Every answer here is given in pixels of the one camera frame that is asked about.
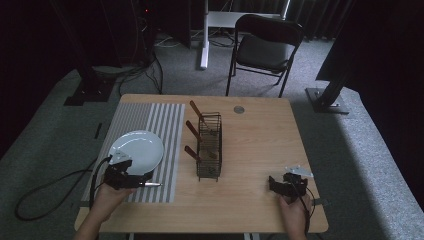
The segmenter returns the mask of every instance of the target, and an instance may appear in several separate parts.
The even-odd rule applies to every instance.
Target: striped placemat
[[[151,182],[162,183],[163,186],[138,188],[127,198],[127,202],[174,201],[184,108],[184,104],[164,103],[120,103],[118,105],[100,150],[97,164],[108,157],[109,149],[115,140],[128,132],[150,131],[156,134],[164,144],[162,161],[155,168],[151,180]],[[104,164],[100,169],[99,176],[104,173],[106,165]],[[83,205],[88,204],[89,191],[88,185],[82,198]]]

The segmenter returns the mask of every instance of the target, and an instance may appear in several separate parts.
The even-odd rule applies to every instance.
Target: dark background
[[[112,39],[130,46],[134,43],[134,35],[130,34],[134,26],[127,19],[127,24],[125,21],[120,24],[128,25],[128,31],[111,36],[104,25],[104,15],[96,15],[100,2],[67,2],[74,21],[79,19],[84,25],[79,28],[76,24],[90,62],[111,66],[131,62],[134,49],[122,48]],[[424,182],[424,35],[421,26],[424,8],[423,3],[416,2],[357,0],[318,79],[337,81],[344,67],[350,66],[347,86],[360,93],[423,207],[420,185]],[[75,64],[69,41],[49,1],[2,1],[0,11],[0,156],[3,156],[56,82],[75,69]],[[120,11],[128,11],[128,1],[123,1]],[[195,27],[203,18],[193,14],[190,20]],[[86,34],[93,31],[97,37]]]

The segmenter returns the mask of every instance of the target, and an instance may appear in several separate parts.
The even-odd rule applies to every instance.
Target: black curtain
[[[357,0],[317,76],[358,91],[421,208],[423,22],[422,1]]]

